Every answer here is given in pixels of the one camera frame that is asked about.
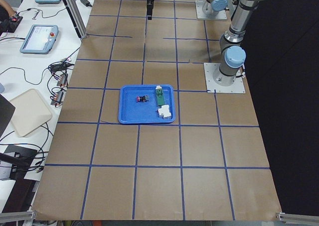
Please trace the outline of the beige plastic tray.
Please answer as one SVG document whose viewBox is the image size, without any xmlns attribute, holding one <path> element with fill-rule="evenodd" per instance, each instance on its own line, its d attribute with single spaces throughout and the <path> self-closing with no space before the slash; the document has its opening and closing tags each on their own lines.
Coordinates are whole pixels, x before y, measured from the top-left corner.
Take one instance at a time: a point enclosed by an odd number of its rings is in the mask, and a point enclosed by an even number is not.
<svg viewBox="0 0 319 226">
<path fill-rule="evenodd" d="M 52 118 L 48 104 L 36 89 L 29 89 L 9 102 L 15 107 L 10 122 L 20 137 L 25 137 Z"/>
</svg>

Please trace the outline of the white relay module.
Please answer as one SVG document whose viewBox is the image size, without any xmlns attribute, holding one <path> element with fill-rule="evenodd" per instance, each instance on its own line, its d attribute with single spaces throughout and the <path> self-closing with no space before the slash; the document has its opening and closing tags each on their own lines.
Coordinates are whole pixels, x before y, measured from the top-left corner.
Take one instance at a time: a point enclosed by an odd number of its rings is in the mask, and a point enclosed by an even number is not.
<svg viewBox="0 0 319 226">
<path fill-rule="evenodd" d="M 159 117 L 163 119 L 171 119 L 172 118 L 172 113 L 170 111 L 170 106 L 169 105 L 162 105 L 157 109 L 157 113 Z"/>
</svg>

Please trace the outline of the blue plastic tray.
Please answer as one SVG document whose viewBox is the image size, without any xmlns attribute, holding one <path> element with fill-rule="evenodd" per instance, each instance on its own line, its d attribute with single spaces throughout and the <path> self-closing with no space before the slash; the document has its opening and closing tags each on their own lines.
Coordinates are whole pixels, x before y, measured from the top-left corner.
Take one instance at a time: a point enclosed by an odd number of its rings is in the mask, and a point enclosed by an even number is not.
<svg viewBox="0 0 319 226">
<path fill-rule="evenodd" d="M 171 119 L 163 119 L 157 113 L 157 85 L 125 85 L 120 89 L 118 120 L 122 124 L 164 124 L 175 121 L 174 92 L 171 85 L 160 85 L 165 105 L 170 106 Z M 149 96 L 148 102 L 137 102 L 137 96 Z"/>
</svg>

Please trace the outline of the aluminium frame post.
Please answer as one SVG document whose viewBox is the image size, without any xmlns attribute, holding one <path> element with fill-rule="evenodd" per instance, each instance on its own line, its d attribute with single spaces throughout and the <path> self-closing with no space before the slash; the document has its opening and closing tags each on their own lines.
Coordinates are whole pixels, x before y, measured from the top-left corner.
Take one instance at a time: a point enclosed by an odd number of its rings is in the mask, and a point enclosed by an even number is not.
<svg viewBox="0 0 319 226">
<path fill-rule="evenodd" d="M 67 12 L 71 18 L 73 27 L 77 33 L 77 36 L 80 39 L 84 39 L 87 37 L 86 27 L 84 25 L 83 19 L 80 15 L 79 9 L 77 7 L 75 0 L 62 0 Z"/>
</svg>

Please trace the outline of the green terminal block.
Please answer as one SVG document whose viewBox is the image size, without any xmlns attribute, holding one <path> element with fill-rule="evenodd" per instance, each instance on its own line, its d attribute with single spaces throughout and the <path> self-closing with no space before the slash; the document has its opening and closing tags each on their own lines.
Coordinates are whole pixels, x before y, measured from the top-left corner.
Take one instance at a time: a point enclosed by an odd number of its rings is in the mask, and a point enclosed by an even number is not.
<svg viewBox="0 0 319 226">
<path fill-rule="evenodd" d="M 156 92 L 157 106 L 161 107 L 165 105 L 164 93 L 163 93 L 162 87 L 156 86 L 155 92 Z"/>
</svg>

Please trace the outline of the black power adapter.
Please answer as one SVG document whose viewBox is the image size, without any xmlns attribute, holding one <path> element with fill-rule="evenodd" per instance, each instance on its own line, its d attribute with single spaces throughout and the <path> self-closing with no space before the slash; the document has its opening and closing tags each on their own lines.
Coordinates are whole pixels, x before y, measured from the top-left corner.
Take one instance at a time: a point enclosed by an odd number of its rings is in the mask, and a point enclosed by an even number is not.
<svg viewBox="0 0 319 226">
<path fill-rule="evenodd" d="M 88 0 L 80 0 L 80 2 L 85 6 L 85 7 L 92 7 L 91 3 Z"/>
</svg>

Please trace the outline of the near blue teach pendant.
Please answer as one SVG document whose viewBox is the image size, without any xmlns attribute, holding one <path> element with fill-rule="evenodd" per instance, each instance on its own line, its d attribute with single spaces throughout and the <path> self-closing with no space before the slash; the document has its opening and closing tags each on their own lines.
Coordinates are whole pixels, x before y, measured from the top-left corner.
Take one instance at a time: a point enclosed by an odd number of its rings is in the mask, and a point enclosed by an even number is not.
<svg viewBox="0 0 319 226">
<path fill-rule="evenodd" d="M 57 39 L 58 33 L 57 25 L 32 25 L 20 48 L 20 53 L 48 54 Z"/>
</svg>

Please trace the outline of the red emergency stop button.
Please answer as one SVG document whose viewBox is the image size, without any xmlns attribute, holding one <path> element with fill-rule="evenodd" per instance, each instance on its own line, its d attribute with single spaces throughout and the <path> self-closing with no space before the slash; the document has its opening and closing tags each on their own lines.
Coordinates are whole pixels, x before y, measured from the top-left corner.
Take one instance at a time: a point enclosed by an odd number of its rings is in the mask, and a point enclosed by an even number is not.
<svg viewBox="0 0 319 226">
<path fill-rule="evenodd" d="M 148 95 L 144 95 L 144 96 L 137 96 L 137 102 L 140 103 L 140 102 L 148 102 L 149 101 L 149 96 Z"/>
</svg>

